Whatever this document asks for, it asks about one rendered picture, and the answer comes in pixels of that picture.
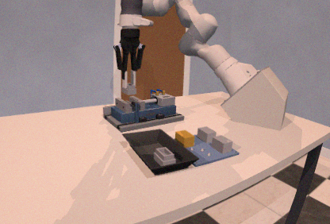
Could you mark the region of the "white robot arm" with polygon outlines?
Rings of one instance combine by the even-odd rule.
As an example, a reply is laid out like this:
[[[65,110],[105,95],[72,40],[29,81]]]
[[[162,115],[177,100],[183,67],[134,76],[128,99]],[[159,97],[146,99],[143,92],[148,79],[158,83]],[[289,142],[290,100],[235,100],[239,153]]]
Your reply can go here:
[[[123,29],[153,26],[153,21],[142,16],[163,17],[174,4],[182,26],[188,28],[178,44],[179,50],[186,56],[203,59],[227,87],[229,95],[233,95],[257,70],[250,64],[238,62],[222,46],[206,44],[218,27],[217,20],[210,14],[199,14],[190,0],[121,0],[117,24]]]

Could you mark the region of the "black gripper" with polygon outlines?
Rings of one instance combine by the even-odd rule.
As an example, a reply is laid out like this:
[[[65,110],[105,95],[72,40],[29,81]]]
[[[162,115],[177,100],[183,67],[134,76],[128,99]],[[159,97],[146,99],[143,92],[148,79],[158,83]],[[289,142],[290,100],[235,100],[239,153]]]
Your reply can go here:
[[[135,37],[135,38],[131,38]],[[119,44],[114,45],[117,58],[117,69],[122,71],[122,87],[127,88],[127,64],[129,52],[131,55],[131,84],[136,87],[136,71],[140,69],[143,51],[145,45],[142,45],[139,41],[140,30],[139,29],[121,29],[121,40]],[[131,45],[130,45],[131,44]],[[123,49],[123,59],[121,60],[121,46]],[[136,49],[138,47],[137,57]]]

